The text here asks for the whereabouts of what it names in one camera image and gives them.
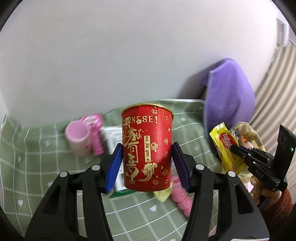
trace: human hand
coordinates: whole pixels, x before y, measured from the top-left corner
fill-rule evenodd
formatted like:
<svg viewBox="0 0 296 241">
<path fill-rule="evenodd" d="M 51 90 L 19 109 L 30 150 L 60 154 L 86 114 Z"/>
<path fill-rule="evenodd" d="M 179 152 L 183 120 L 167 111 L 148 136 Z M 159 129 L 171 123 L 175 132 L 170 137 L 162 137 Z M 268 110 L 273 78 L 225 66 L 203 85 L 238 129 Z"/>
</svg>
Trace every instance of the human hand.
<svg viewBox="0 0 296 241">
<path fill-rule="evenodd" d="M 265 206 L 264 210 L 268 210 L 281 198 L 281 191 L 279 190 L 269 190 L 267 188 L 261 188 L 261 182 L 254 176 L 251 177 L 251 184 L 254 186 L 250 192 L 251 197 L 255 201 L 256 205 L 260 203 L 260 196 L 270 197 L 268 204 Z"/>
</svg>

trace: gold rim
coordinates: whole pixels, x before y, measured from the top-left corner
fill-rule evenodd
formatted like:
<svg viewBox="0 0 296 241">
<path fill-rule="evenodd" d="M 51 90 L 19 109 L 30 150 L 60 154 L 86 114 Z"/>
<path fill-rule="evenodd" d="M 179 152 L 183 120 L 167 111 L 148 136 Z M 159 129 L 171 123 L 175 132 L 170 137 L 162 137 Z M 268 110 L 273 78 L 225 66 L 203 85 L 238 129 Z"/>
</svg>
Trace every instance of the gold rim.
<svg viewBox="0 0 296 241">
<path fill-rule="evenodd" d="M 123 114 L 125 111 L 127 111 L 130 108 L 141 106 L 141 105 L 157 106 L 157 107 L 163 108 L 163 109 L 167 110 L 169 113 L 171 113 L 172 114 L 172 120 L 174 119 L 174 113 L 169 108 L 167 108 L 167 107 L 165 107 L 165 106 L 163 106 L 161 104 L 154 104 L 154 103 L 138 103 L 138 104 L 132 104 L 132 105 L 124 108 L 121 111 L 121 114 Z"/>
</svg>

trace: red oval logo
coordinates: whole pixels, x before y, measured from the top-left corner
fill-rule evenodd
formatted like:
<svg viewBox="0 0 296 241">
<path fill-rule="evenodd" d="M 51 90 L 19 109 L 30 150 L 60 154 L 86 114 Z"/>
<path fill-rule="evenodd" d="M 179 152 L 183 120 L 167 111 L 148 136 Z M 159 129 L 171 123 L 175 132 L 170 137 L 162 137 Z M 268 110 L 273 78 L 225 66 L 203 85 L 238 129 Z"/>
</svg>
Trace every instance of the red oval logo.
<svg viewBox="0 0 296 241">
<path fill-rule="evenodd" d="M 236 145 L 234 138 L 228 133 L 222 133 L 219 139 L 227 149 L 230 149 L 232 145 Z"/>
</svg>

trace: snack in bag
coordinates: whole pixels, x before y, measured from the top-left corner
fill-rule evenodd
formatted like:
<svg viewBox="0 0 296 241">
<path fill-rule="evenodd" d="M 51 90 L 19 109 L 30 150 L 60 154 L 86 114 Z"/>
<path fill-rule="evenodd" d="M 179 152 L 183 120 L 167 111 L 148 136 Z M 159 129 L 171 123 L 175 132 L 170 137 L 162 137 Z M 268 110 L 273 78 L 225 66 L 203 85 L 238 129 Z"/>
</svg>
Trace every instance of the snack in bag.
<svg viewBox="0 0 296 241">
<path fill-rule="evenodd" d="M 239 145 L 235 134 L 229 131 L 223 122 L 211 130 L 210 136 L 222 160 L 224 171 L 234 171 L 238 175 L 246 167 L 246 164 L 243 158 L 230 151 L 232 145 Z"/>
</svg>

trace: beige curtain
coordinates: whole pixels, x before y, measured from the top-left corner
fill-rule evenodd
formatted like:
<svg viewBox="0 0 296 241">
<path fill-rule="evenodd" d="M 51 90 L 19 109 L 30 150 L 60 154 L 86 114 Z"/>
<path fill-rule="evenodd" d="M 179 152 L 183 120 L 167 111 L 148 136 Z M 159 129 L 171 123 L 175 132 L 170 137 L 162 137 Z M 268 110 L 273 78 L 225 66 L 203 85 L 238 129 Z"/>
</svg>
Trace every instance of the beige curtain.
<svg viewBox="0 0 296 241">
<path fill-rule="evenodd" d="M 278 46 L 270 68 L 256 91 L 256 108 L 250 121 L 267 152 L 274 155 L 279 125 L 296 133 L 296 46 Z M 287 174 L 296 201 L 296 154 Z"/>
</svg>

